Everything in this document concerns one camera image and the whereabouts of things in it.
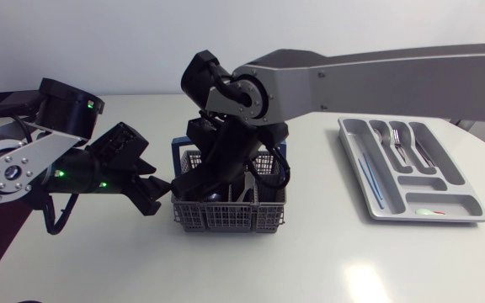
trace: black cable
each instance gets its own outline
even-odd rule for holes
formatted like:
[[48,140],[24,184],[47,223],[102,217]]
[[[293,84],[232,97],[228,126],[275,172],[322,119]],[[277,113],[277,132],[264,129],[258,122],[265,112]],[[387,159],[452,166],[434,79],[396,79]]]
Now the black cable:
[[285,173],[284,181],[278,184],[272,184],[263,180],[259,175],[258,171],[256,170],[256,167],[253,165],[251,161],[247,162],[248,171],[250,171],[250,173],[253,175],[256,181],[261,183],[264,187],[267,187],[270,189],[283,189],[290,182],[290,178],[291,178],[290,166],[287,160],[285,160],[284,155],[282,155],[278,147],[268,149],[268,150],[269,150],[269,153],[273,156],[273,158],[276,159],[276,161],[278,161],[278,163],[284,168],[284,173]]
[[68,217],[71,215],[72,208],[74,208],[74,205],[76,204],[78,196],[79,194],[71,194],[71,197],[68,199],[67,206],[64,210],[61,210],[62,213],[57,222],[53,201],[50,199],[48,200],[48,202],[46,202],[45,207],[42,209],[42,212],[44,214],[46,230],[49,234],[57,235],[63,230],[63,227],[65,227],[65,224],[67,223]]
[[33,142],[33,138],[31,138],[31,132],[29,131],[29,128],[27,128],[27,125],[16,114],[11,114],[10,117],[13,118],[13,120],[18,123],[18,125],[20,126],[20,128],[24,133],[24,136],[27,142],[28,143]]
[[213,81],[215,83],[215,88],[218,89],[218,92],[222,94],[222,96],[229,98],[238,104],[244,105],[246,107],[252,105],[252,99],[250,96],[240,93],[235,88],[228,87],[224,81],[222,81],[222,76],[218,72],[218,68],[215,63],[209,63],[209,71],[213,76]]
[[[27,127],[27,125],[24,123],[23,120],[21,120],[15,113],[13,113],[14,109],[2,109],[0,110],[0,118],[6,118],[6,117],[10,117],[12,118],[14,121],[16,121],[20,128],[22,129],[23,133],[24,133],[24,136],[27,140],[28,143],[31,143],[33,142],[33,138],[31,137],[31,132],[29,131],[29,128]],[[34,118],[34,116],[29,116],[29,117],[26,117],[27,120],[32,120]]]

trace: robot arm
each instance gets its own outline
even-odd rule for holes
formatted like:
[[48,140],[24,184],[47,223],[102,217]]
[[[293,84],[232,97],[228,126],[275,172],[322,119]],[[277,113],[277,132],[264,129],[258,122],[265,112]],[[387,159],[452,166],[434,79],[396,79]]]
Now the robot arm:
[[[208,51],[198,56],[214,58]],[[201,93],[198,101],[185,76],[183,90],[196,103],[252,125],[316,111],[485,120],[485,44],[333,57],[278,50],[224,74],[230,80],[209,86],[206,100]],[[246,102],[233,102],[234,94]]]
[[[78,148],[91,138],[103,107],[100,98],[51,79],[39,91],[0,93],[0,117],[15,119],[0,127],[0,203],[20,199],[43,210],[50,234],[64,227],[79,194],[124,194],[143,215],[155,215],[169,183],[141,178],[156,168],[140,159],[148,142],[136,130],[120,122]],[[31,130],[40,131],[36,140]],[[50,193],[71,194],[58,221]]]

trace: table surface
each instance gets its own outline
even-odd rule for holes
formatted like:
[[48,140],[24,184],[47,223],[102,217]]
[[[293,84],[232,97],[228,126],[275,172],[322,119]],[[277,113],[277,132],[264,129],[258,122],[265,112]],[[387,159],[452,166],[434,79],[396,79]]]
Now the table surface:
[[[133,126],[150,142],[142,157],[172,180],[171,140],[198,108],[184,95],[103,100],[95,135]],[[170,194],[153,217],[123,195],[84,194],[58,236],[39,211],[25,222],[0,262],[0,302],[485,301],[485,222],[372,220],[338,137],[345,115],[288,122],[292,176],[275,234],[185,233]],[[485,143],[423,120],[485,207]]]

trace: dish rack basket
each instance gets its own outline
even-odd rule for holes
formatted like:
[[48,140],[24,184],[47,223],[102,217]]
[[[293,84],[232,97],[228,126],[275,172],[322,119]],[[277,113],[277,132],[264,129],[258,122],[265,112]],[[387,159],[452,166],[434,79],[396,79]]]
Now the dish rack basket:
[[[192,145],[188,137],[175,138],[172,141],[173,169],[175,176],[188,172],[201,163],[199,151],[185,151],[179,157],[181,146]],[[285,156],[285,142],[280,145],[280,152]],[[267,151],[259,151],[253,162],[259,175],[266,181],[278,183],[283,177],[280,164]],[[185,231],[224,231],[224,232],[260,232],[275,233],[278,226],[284,224],[285,189],[269,189],[260,183],[254,183],[244,202],[235,202],[232,186],[227,190],[227,201],[199,202],[181,201],[172,194],[175,221]]]

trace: white wall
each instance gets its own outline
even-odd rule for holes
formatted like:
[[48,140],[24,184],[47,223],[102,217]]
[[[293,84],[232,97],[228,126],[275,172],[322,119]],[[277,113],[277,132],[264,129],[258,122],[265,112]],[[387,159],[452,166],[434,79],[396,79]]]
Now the white wall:
[[204,49],[230,71],[279,48],[475,42],[485,42],[485,0],[0,0],[0,91],[53,77],[96,94],[178,93]]

